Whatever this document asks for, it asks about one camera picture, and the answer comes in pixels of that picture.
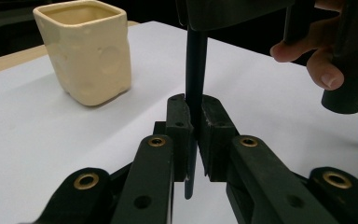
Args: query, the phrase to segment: finger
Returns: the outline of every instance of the finger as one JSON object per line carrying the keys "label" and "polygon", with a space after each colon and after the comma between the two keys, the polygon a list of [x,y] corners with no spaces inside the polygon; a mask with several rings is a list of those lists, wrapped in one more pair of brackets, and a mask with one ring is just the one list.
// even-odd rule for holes
{"label": "finger", "polygon": [[345,0],[316,0],[315,6],[320,9],[340,12],[344,7]]}
{"label": "finger", "polygon": [[316,85],[333,91],[344,83],[344,75],[331,60],[333,52],[330,48],[316,50],[307,62],[310,77]]}
{"label": "finger", "polygon": [[270,55],[280,63],[292,62],[302,54],[317,48],[331,46],[336,37],[339,17],[316,21],[310,26],[309,34],[294,44],[283,41],[271,48]]}

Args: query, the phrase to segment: white paper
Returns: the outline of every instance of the white paper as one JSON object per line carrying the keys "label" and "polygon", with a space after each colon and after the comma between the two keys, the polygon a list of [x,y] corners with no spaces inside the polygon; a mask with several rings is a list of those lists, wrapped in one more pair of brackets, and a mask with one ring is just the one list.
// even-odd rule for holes
{"label": "white paper", "polygon": [[[74,171],[128,164],[165,120],[167,99],[185,91],[186,31],[148,22],[130,27],[129,40],[131,89],[101,106],[66,94],[48,56],[0,72],[0,223],[35,221]],[[358,114],[324,109],[303,66],[210,39],[204,93],[292,171],[332,166],[358,177]],[[225,184],[203,176],[200,157],[196,173],[191,200],[175,184],[173,223],[237,223]]]}

